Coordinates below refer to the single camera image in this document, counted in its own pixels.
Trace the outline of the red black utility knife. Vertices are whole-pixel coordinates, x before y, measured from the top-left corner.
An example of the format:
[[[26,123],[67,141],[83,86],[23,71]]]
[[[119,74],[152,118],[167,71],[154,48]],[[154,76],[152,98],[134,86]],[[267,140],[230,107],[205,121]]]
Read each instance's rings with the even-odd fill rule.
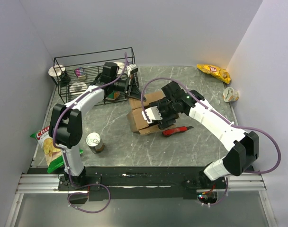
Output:
[[[176,128],[170,128],[170,129],[162,131],[162,135],[165,137],[170,137],[173,134],[183,133],[183,132],[186,132],[190,129],[193,129],[193,126],[180,126],[180,127],[176,127]]]

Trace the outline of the brown cardboard express box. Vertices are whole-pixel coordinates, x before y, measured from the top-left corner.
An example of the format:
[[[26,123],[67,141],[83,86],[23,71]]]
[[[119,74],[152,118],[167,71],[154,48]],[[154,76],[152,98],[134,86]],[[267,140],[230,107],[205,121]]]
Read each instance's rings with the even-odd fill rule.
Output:
[[[145,94],[144,97],[146,98],[146,101],[144,101],[144,107],[145,109],[148,108],[149,104],[154,101],[158,101],[165,97],[164,93],[162,91],[156,91],[152,93]],[[176,127],[175,124],[170,125],[169,127],[165,129],[159,129],[158,123],[154,124],[148,124],[147,121],[144,120],[142,116],[142,106],[141,101],[137,99],[130,98],[129,104],[131,106],[131,111],[127,115],[127,119],[130,124],[131,132],[138,132],[140,135],[148,135],[151,133],[155,133],[158,131],[163,131],[169,128]]]

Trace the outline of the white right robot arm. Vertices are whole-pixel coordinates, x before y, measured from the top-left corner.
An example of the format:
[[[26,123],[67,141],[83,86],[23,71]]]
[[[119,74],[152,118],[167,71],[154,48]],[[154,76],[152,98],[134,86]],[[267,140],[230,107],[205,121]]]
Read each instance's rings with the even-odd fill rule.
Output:
[[[228,152],[199,172],[202,187],[211,188],[221,177],[240,176],[257,160],[259,137],[255,132],[235,128],[200,93],[185,91],[175,81],[162,87],[162,92],[164,98],[142,109],[142,116],[148,124],[157,123],[163,129],[175,123],[178,114],[185,114],[208,129]]]

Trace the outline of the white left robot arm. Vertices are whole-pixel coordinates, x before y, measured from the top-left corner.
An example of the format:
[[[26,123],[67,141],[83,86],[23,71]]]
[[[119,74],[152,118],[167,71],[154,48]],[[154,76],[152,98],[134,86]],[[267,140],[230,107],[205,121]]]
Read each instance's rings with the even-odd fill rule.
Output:
[[[81,190],[86,185],[86,170],[79,151],[85,114],[114,91],[123,92],[132,98],[139,98],[141,94],[134,78],[138,66],[125,63],[121,74],[119,71],[116,63],[106,62],[102,71],[83,93],[64,105],[56,104],[53,107],[49,136],[53,139],[54,146],[61,151],[65,178],[75,190]]]

